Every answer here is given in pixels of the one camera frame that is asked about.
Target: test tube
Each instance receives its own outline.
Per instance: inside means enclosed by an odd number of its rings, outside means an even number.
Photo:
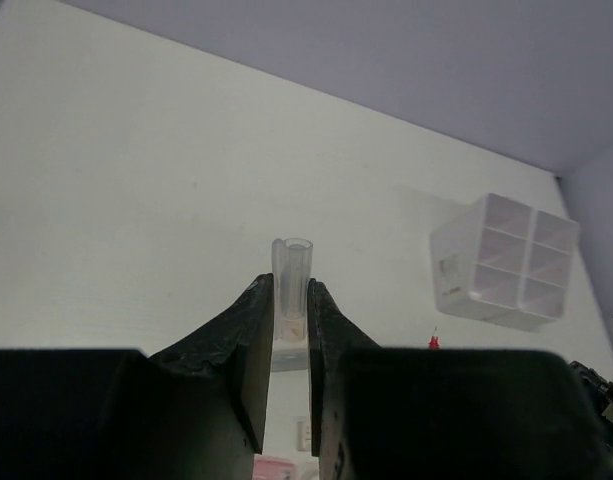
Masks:
[[[278,238],[273,242],[275,339],[299,342],[306,338],[306,289],[312,258],[313,244],[308,240]]]

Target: white table surface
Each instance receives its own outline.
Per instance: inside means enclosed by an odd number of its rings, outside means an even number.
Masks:
[[[0,347],[153,353],[295,236],[380,344],[437,326],[444,347],[547,349],[611,377],[578,255],[540,333],[435,309],[427,235],[486,192],[565,214],[544,171],[53,0],[4,4]]]

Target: plastic tube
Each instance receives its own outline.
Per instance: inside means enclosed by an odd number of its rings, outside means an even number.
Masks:
[[[275,339],[299,342],[306,338],[306,289],[312,258],[313,244],[308,240],[278,238],[273,242]]]

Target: pink object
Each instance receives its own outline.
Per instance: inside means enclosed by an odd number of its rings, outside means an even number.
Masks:
[[[289,460],[255,455],[253,480],[297,480],[297,467]]]
[[[428,342],[428,348],[431,350],[439,350],[439,337],[437,336],[437,327],[433,331],[433,336],[430,337],[430,342]]]

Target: red pipette tip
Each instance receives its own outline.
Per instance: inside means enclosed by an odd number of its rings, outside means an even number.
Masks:
[[[437,336],[437,327],[433,330],[433,336],[430,337],[430,342],[428,342],[428,348],[430,350],[439,350],[439,337]]]

